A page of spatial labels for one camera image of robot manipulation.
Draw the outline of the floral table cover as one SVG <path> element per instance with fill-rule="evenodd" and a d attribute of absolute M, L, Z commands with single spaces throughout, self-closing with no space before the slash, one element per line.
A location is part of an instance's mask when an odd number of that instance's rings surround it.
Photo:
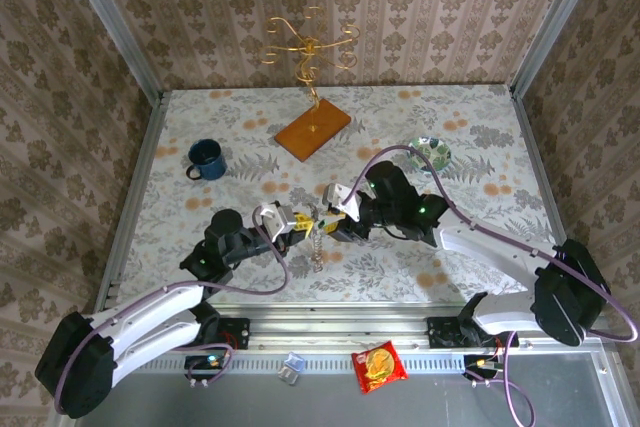
<path fill-rule="evenodd" d="M 321 95 L 351 122 L 301 162 L 274 136 L 307 105 L 300 89 L 176 91 L 170 96 L 142 208 L 121 277 L 119 296 L 129 299 L 167 281 L 224 208 L 249 219 L 256 206 L 279 201 L 298 211 L 319 206 L 325 186 L 355 184 L 378 152 L 400 166 L 421 193 L 445 191 L 455 204 L 495 226 L 514 217 L 508 195 L 515 118 L 502 85 L 324 88 Z M 419 136 L 448 144 L 450 164 L 436 172 L 408 146 Z M 222 149 L 226 173 L 218 180 L 190 180 L 188 152 L 201 139 Z M 407 156 L 420 156 L 431 174 Z M 457 303 L 478 292 L 507 294 L 519 285 L 467 256 L 407 242 L 375 230 L 360 243 L 322 241 L 323 270 L 313 272 L 312 242 L 292 248 L 284 264 L 264 254 L 235 271 L 223 303 Z"/>

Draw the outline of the green leaf pattern bowl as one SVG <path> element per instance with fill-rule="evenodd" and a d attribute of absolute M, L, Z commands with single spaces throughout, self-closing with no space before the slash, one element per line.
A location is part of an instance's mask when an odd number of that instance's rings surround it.
<path fill-rule="evenodd" d="M 451 149 L 446 142 L 437 137 L 419 136 L 410 140 L 408 146 L 426 157 L 436 172 L 445 169 L 451 162 Z M 408 153 L 411 165 L 424 174 L 431 174 L 424 160 L 413 153 Z"/>

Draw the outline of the dark blue enamel mug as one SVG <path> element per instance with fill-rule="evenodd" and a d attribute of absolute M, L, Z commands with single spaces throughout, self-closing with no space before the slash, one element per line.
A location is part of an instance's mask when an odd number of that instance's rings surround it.
<path fill-rule="evenodd" d="M 215 181 L 227 171 L 227 164 L 220 144 L 213 139 L 195 142 L 188 152 L 190 165 L 186 176 L 190 180 Z"/>

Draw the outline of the small black circuit board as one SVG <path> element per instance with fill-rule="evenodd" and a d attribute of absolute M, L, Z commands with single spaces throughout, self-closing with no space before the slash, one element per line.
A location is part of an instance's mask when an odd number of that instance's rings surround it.
<path fill-rule="evenodd" d="M 185 358 L 185 377 L 193 386 L 214 382 L 229 365 L 229 354 L 191 355 Z"/>
<path fill-rule="evenodd" d="M 470 381 L 491 381 L 503 372 L 503 364 L 491 356 L 465 355 L 463 376 Z"/>

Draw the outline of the perforated metal strip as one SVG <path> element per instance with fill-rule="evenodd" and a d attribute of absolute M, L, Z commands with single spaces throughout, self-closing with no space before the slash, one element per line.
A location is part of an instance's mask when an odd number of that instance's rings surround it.
<path fill-rule="evenodd" d="M 465 371 L 464 356 L 453 353 L 400 354 L 402 364 L 409 375 L 421 374 L 462 374 Z M 230 367 L 230 374 L 275 374 L 287 358 L 286 354 L 239 353 Z M 165 354 L 143 364 L 133 373 L 144 374 L 183 374 L 188 364 L 186 355 Z M 303 373 L 308 374 L 348 374 L 354 372 L 350 354 L 312 354 L 304 356 Z"/>

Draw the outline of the clear plastic small package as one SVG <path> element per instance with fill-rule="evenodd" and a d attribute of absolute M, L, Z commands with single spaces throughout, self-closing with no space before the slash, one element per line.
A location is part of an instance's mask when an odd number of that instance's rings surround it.
<path fill-rule="evenodd" d="M 278 378 L 287 385 L 293 386 L 304 369 L 305 359 L 294 352 L 289 352 L 278 371 Z"/>

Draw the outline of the red snack packet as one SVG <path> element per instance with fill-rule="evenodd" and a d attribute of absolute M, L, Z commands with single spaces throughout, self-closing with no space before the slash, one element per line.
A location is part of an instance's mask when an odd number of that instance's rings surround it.
<path fill-rule="evenodd" d="M 391 341 L 351 355 L 360 390 L 369 394 L 387 384 L 407 380 L 409 375 Z"/>

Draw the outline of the grey metal panel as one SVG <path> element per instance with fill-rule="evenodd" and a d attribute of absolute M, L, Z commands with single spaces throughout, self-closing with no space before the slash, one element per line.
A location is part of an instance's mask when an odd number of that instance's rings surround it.
<path fill-rule="evenodd" d="M 77 427 L 516 427 L 501 388 L 414 376 L 363 394 L 354 375 L 228 375 L 192 388 L 179 375 L 134 375 Z"/>

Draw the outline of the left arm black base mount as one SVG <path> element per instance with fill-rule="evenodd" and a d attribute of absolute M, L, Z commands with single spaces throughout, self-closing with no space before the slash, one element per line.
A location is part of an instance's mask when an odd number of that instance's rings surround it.
<path fill-rule="evenodd" d="M 220 318 L 200 327 L 193 341 L 176 350 L 211 350 L 214 344 L 225 344 L 233 350 L 246 350 L 250 340 L 248 318 Z"/>

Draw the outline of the aluminium rail beam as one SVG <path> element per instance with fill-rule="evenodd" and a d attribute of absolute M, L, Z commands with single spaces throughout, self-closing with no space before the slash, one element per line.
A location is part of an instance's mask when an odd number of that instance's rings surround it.
<path fill-rule="evenodd" d="M 390 340 L 402 353 L 429 348 L 427 319 L 453 317 L 458 305 L 217 305 L 224 318 L 249 320 L 251 353 L 349 353 Z"/>

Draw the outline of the aluminium table side rail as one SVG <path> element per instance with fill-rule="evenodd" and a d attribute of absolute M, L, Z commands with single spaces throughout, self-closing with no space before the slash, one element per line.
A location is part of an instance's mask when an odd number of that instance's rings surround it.
<path fill-rule="evenodd" d="M 569 278 L 557 261 L 569 267 L 562 245 L 567 240 L 559 209 L 553 198 L 551 184 L 543 166 L 540 149 L 534 138 L 522 99 L 509 93 L 508 98 L 515 118 L 514 145 L 510 148 L 508 195 L 516 206 L 514 217 L 504 222 L 508 232 L 524 248 L 523 257 L 530 265 L 526 286 L 533 289 L 545 269 L 560 278 Z"/>
<path fill-rule="evenodd" d="M 95 312 L 100 312 L 105 308 L 113 306 L 117 300 L 122 273 L 126 267 L 150 170 L 164 126 L 170 96 L 170 92 L 161 92 L 159 94 L 158 102 L 151 111 L 144 139 L 136 160 L 131 183 L 123 205 L 123 210 L 115 232 L 111 251 L 106 263 L 103 279 L 96 297 L 94 305 Z"/>

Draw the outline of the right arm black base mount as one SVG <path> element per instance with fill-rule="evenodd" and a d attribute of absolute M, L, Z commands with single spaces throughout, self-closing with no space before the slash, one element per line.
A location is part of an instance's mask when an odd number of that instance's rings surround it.
<path fill-rule="evenodd" d="M 433 349 L 495 348 L 504 346 L 508 333 L 490 335 L 473 320 L 460 321 L 458 317 L 427 317 L 426 335 Z"/>

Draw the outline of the aluminium frame post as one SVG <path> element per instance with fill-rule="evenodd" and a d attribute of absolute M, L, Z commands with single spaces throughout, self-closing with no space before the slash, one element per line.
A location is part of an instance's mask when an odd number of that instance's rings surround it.
<path fill-rule="evenodd" d="M 152 107 L 162 99 L 163 87 L 152 71 L 140 43 L 127 25 L 122 9 L 116 0 L 89 0 L 103 23 L 118 52 L 122 55 L 139 88 Z"/>
<path fill-rule="evenodd" d="M 513 98 L 522 98 L 557 41 L 579 0 L 553 0 L 510 85 Z"/>

